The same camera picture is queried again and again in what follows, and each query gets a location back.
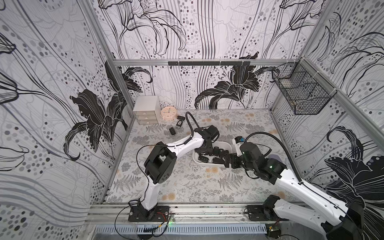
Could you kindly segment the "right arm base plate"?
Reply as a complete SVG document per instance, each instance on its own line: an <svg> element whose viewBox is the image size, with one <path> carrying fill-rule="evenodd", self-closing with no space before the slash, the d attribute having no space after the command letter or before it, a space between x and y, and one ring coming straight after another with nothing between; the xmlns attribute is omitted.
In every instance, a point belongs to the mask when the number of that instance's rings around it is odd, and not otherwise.
<svg viewBox="0 0 384 240"><path fill-rule="evenodd" d="M269 205L247 205L245 213L250 221L273 221L276 222L280 218L274 211L274 206Z"/></svg>

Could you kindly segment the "white rectangular storage box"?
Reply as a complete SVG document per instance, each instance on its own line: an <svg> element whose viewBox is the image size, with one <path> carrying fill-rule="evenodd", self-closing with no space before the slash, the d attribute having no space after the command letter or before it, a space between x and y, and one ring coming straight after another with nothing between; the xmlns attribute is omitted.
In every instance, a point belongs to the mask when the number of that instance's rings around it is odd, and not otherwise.
<svg viewBox="0 0 384 240"><path fill-rule="evenodd" d="M227 154L233 153L231 145L226 143L226 142L215 142L215 143L213 143L213 147L219 147L220 149L227 150ZM209 158L209 162L208 163L200 162L198 160L199 156L205 156L205 157ZM209 154L198 154L198 153L196 153L195 150L193 150L192 158L197 165L202 166L202 167L220 167L220 168L225 167L225 165L219 165L219 164L213 164L212 163L213 158L220 158L219 156L218 157L214 156L213 152L211 152Z"/></svg>

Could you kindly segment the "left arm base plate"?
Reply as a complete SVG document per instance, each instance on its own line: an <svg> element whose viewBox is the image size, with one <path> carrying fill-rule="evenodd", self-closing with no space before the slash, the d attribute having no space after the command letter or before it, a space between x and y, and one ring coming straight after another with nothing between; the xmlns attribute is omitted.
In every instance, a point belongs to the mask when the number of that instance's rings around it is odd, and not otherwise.
<svg viewBox="0 0 384 240"><path fill-rule="evenodd" d="M133 206L128 218L129 222L167 222L169 219L169 206L155 206L151 210L146 210L142 205Z"/></svg>

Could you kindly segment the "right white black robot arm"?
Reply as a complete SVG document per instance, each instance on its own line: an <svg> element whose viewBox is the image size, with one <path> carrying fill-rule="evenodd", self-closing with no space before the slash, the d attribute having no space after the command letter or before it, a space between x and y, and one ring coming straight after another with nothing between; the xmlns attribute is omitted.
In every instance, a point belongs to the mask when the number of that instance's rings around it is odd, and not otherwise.
<svg viewBox="0 0 384 240"><path fill-rule="evenodd" d="M262 154L258 145L241 136L233 139L236 153L225 157L227 168L253 172L256 180L269 182L299 198L307 208L290 204L270 195L263 203L265 217L286 219L322 234L328 240L364 239L364 209L356 203L347 204L301 179L278 157Z"/></svg>

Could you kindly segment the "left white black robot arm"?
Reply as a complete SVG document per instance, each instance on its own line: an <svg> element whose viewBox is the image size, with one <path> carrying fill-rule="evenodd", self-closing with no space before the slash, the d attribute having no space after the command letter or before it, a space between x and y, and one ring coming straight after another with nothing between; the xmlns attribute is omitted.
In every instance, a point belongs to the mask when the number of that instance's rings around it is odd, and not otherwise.
<svg viewBox="0 0 384 240"><path fill-rule="evenodd" d="M213 125L201 127L190 112L186 112L185 120L191 134L170 144L154 144L144 168L140 169L148 184L142 197L128 203L130 223L169 221L170 207L160 206L158 196L161 185L172 175L177 159L191 151L205 154L214 150L213 143L220 136L219 130Z"/></svg>

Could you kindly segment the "black flip key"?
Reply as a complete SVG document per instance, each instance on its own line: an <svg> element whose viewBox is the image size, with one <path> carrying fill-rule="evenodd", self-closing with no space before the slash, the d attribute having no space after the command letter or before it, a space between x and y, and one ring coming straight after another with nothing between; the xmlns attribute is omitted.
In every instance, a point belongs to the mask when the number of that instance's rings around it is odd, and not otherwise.
<svg viewBox="0 0 384 240"><path fill-rule="evenodd" d="M173 127L169 128L169 131L170 131L172 136L174 136L176 134L176 131Z"/></svg>

